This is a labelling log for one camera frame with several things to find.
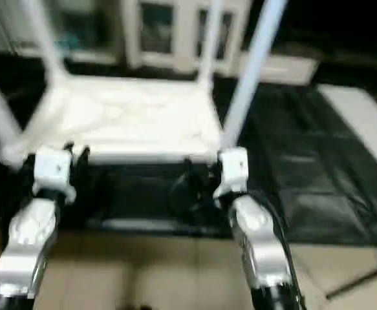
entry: black floor mat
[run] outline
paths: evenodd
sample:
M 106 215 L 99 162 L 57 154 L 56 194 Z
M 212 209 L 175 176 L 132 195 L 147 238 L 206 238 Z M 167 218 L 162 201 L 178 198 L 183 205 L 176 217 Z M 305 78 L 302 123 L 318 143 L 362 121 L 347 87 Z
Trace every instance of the black floor mat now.
M 97 74 L 98 67 L 79 71 Z M 110 76 L 121 75 L 120 68 L 108 71 Z M 213 97 L 221 121 L 235 84 L 232 79 L 215 80 Z M 33 107 L 43 87 L 18 100 Z M 21 119 L 31 115 L 31 109 L 14 109 Z M 377 163 L 315 88 L 261 85 L 239 143 L 248 149 L 249 188 L 263 191 L 275 205 L 290 241 L 377 244 Z M 183 165 L 93 166 L 79 200 L 65 210 L 62 225 L 229 238 L 218 210 L 188 212 L 195 206 L 188 190 L 174 191 L 183 173 Z M 17 189 L 17 184 L 7 187 Z

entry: black object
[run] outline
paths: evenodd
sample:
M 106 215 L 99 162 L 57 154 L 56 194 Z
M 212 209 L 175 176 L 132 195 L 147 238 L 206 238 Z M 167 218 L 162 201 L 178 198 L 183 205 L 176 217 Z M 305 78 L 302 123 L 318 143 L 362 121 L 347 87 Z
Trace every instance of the black object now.
M 0 310 L 31 310 L 34 299 L 0 296 Z
M 35 64 L 28 59 L 14 57 L 6 62 L 8 68 L 18 68 L 20 64 L 23 68 L 31 66 L 34 72 L 41 70 L 40 62 Z M 68 68 L 75 74 L 182 79 L 149 68 L 130 71 L 77 63 L 68 64 Z M 0 87 L 7 93 L 3 88 L 13 85 L 3 80 L 0 77 Z M 23 83 L 30 85 L 34 80 L 27 77 Z M 213 97 L 221 120 L 236 82 L 215 79 Z M 34 105 L 34 98 L 21 94 L 19 99 Z M 249 154 L 248 188 L 263 190 L 277 209 L 291 242 L 377 245 L 377 212 L 373 211 L 377 210 L 377 164 L 315 88 L 260 85 L 240 144 Z M 86 199 L 78 200 L 77 208 L 66 210 L 69 216 L 62 223 L 64 227 L 231 237 L 218 216 L 197 213 L 201 223 L 193 223 L 192 219 L 191 222 L 181 219 L 166 207 L 169 189 L 184 171 L 184 165 L 99 165 L 88 170 Z M 8 182 L 6 187 L 14 184 Z M 179 203 L 173 197 L 172 204 L 182 205 L 184 200 Z M 371 238 L 365 238 L 365 229 L 354 212 L 371 228 Z
M 2 249 L 6 247 L 8 243 L 8 226 L 10 221 L 20 210 L 20 207 L 26 205 L 31 199 L 31 190 L 33 187 L 33 169 L 34 169 L 34 155 L 28 155 L 27 159 L 23 163 L 22 168 L 15 172 L 8 180 L 8 185 L 4 186 L 12 188 L 10 192 L 10 199 L 1 209 L 1 246 Z
M 259 310 L 300 310 L 297 290 L 290 285 L 277 285 L 252 289 L 254 309 Z

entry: white chair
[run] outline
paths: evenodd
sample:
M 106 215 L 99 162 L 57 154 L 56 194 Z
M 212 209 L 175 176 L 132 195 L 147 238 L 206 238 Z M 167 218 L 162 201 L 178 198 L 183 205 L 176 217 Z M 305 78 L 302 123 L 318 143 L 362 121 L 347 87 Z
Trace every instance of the white chair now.
M 286 0 L 264 4 L 223 132 L 211 98 L 223 0 L 213 0 L 210 8 L 199 78 L 194 82 L 69 74 L 41 2 L 23 0 L 48 86 L 23 132 L 0 96 L 0 123 L 11 125 L 0 128 L 2 161 L 18 166 L 41 145 L 61 147 L 74 141 L 76 152 L 91 147 L 94 163 L 169 163 L 185 158 L 213 162 L 219 149 L 237 142 L 285 5 Z

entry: black cable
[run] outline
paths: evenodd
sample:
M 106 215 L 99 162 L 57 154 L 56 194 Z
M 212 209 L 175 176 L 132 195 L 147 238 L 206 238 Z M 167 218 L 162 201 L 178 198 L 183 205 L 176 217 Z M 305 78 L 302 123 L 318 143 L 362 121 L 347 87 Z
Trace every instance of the black cable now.
M 323 290 L 322 286 L 318 281 L 315 279 L 315 277 L 312 274 L 312 271 L 310 271 L 309 266 L 296 254 L 293 255 L 293 258 L 295 261 L 299 262 L 298 264 L 301 265 L 304 269 L 304 272 L 307 274 L 308 278 L 310 281 L 313 283 L 314 287 L 318 289 L 318 291 L 322 294 L 323 298 L 327 301 L 326 299 L 326 292 Z M 320 306 L 319 310 L 324 310 L 326 306 L 328 305 L 328 302 L 319 302 L 317 301 L 317 305 Z
M 366 205 L 362 201 L 359 201 L 358 199 L 356 199 L 355 197 L 348 195 L 348 198 L 352 201 L 355 201 L 356 203 L 362 204 L 366 208 Z M 362 226 L 362 232 L 364 233 L 364 237 L 368 240 L 370 244 L 374 244 L 373 238 L 372 238 L 372 232 L 369 230 L 368 225 L 364 224 L 362 217 L 357 211 L 355 211 L 355 208 L 351 208 L 351 209 L 353 210 L 353 213 L 356 219 L 358 220 L 358 223 Z M 374 251 L 375 260 L 377 262 L 377 247 L 374 247 L 373 251 Z
M 166 194 L 166 197 L 167 197 L 166 205 L 167 205 L 168 211 L 171 213 L 171 215 L 173 215 L 176 218 L 178 218 L 180 216 L 180 214 L 175 212 L 173 205 L 171 203 L 171 197 L 174 195 L 177 187 L 180 186 L 181 184 L 183 184 L 186 181 L 186 178 L 187 178 L 187 173 L 184 172 L 174 181 L 174 183 L 170 186 L 170 188 L 169 188 L 169 190 L 167 191 L 167 194 Z
M 286 236 L 285 236 L 285 231 L 283 229 L 283 225 L 282 225 L 282 221 L 280 219 L 280 216 L 277 213 L 275 207 L 272 205 L 272 203 L 266 198 L 266 196 L 263 193 L 261 193 L 258 190 L 250 190 L 248 192 L 257 201 L 261 202 L 262 205 L 264 205 L 267 208 L 270 208 L 270 213 L 272 214 L 272 216 L 274 216 L 274 218 L 277 222 L 277 226 L 279 228 L 279 232 L 280 232 L 281 239 L 282 239 L 281 243 L 283 244 L 283 247 L 285 248 L 286 257 L 288 259 L 289 267 L 290 267 L 290 274 L 292 276 L 293 283 L 296 286 L 297 295 L 298 295 L 299 299 L 301 300 L 302 310 L 307 310 L 306 306 L 305 306 L 305 297 L 303 296 L 301 289 L 300 289 L 300 286 L 299 286 L 299 282 L 297 281 L 297 274 L 296 274 L 296 270 L 294 268 L 294 264 L 293 264 L 293 260 L 292 260 L 292 253 L 290 251 L 290 246 L 289 246 L 287 239 L 286 239 Z

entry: floor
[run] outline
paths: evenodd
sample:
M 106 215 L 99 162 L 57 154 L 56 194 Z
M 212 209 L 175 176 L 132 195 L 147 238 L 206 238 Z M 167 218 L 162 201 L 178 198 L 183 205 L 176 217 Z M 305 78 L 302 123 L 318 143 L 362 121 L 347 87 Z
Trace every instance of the floor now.
M 377 280 L 327 302 L 329 291 L 377 266 L 371 248 L 292 246 L 308 310 L 377 309 Z M 231 241 L 62 233 L 36 309 L 252 309 Z

